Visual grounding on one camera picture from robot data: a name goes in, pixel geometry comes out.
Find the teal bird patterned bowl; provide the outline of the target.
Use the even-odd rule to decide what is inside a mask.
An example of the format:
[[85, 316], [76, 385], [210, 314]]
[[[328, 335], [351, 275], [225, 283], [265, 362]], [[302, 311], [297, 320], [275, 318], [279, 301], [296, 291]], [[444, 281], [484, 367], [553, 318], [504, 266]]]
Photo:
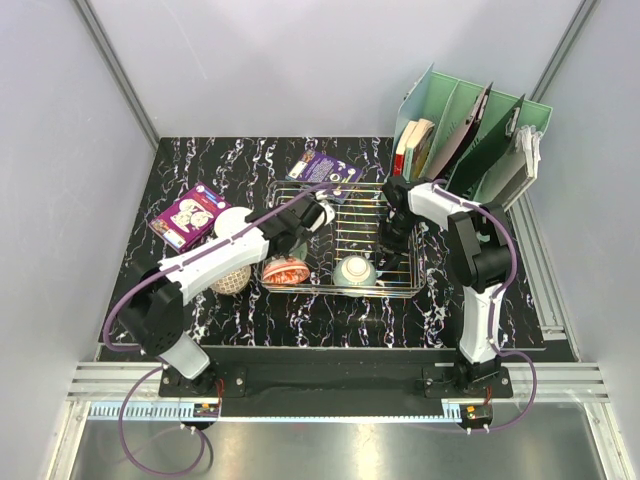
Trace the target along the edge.
[[307, 255], [308, 255], [307, 243], [302, 243], [301, 245], [293, 249], [289, 254], [290, 257], [297, 258], [300, 261], [305, 261]]

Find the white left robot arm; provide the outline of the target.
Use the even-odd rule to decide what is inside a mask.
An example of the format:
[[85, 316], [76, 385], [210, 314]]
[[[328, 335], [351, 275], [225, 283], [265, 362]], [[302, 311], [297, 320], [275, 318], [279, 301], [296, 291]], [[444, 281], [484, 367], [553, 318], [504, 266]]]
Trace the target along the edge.
[[311, 187], [285, 203], [241, 218], [239, 227], [184, 254], [140, 270], [138, 283], [113, 307], [118, 320], [145, 354], [177, 370], [196, 396], [215, 386], [208, 354], [186, 333], [184, 307], [226, 275], [291, 252], [329, 225], [336, 212]]

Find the wire dish rack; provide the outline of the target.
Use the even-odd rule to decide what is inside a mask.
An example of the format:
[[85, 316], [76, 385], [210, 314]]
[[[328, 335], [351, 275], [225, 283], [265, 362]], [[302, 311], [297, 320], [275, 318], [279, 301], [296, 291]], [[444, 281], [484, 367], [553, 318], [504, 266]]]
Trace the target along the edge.
[[[385, 273], [387, 252], [378, 241], [378, 226], [387, 213], [386, 199], [380, 183], [356, 182], [349, 186], [351, 194], [344, 203], [330, 201], [335, 218], [318, 234], [307, 240], [308, 255], [304, 261], [310, 277], [297, 285], [262, 284], [275, 293], [349, 295], [356, 297], [411, 298], [426, 283], [427, 254], [425, 228], [418, 223], [409, 238], [409, 251], [394, 272]], [[376, 268], [372, 287], [340, 287], [333, 284], [337, 263], [350, 255], [368, 259]]]

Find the orange bowl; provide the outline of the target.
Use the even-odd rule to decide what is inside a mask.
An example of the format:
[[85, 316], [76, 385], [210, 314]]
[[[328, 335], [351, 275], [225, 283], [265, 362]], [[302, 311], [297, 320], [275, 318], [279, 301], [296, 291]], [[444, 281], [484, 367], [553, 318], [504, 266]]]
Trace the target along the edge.
[[246, 217], [252, 213], [247, 207], [231, 207], [222, 211], [214, 222], [214, 233], [218, 238], [230, 237], [248, 226]]

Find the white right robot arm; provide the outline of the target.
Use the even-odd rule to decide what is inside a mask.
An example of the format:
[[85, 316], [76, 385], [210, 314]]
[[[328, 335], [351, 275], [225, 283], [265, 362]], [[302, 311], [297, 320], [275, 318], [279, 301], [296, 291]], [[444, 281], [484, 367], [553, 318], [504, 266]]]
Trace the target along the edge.
[[414, 227], [430, 221], [448, 232], [450, 268], [464, 287], [464, 323], [457, 351], [465, 365], [454, 371], [454, 384], [476, 396], [490, 383], [483, 366], [499, 356], [496, 344], [505, 290], [517, 273], [517, 254], [505, 211], [499, 204], [479, 204], [440, 186], [438, 181], [408, 182], [390, 177], [382, 186], [388, 213], [380, 221], [382, 251], [406, 255]]

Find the pale green upturned bowl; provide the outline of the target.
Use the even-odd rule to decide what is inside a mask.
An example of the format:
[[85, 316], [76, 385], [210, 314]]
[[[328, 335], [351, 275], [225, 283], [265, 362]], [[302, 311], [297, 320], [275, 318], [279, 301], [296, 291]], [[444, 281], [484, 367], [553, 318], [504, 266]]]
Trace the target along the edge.
[[372, 287], [376, 270], [365, 257], [350, 255], [341, 259], [333, 270], [333, 284], [340, 287]]

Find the red white floral bowl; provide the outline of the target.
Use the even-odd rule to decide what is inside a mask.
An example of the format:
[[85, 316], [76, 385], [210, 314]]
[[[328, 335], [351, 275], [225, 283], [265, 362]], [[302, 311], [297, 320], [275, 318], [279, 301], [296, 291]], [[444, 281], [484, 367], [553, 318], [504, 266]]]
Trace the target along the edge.
[[267, 284], [297, 285], [306, 281], [310, 270], [305, 262], [296, 257], [271, 260], [263, 270], [262, 280]]

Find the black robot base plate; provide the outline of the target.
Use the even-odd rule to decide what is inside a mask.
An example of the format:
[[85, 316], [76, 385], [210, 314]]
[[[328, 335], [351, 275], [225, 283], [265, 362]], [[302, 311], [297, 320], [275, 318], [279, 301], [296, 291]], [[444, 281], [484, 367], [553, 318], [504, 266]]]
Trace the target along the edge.
[[460, 416], [481, 400], [452, 381], [451, 349], [305, 349], [208, 347], [212, 374], [190, 381], [175, 369], [160, 377], [165, 398], [222, 395], [222, 415], [239, 421], [428, 422]]

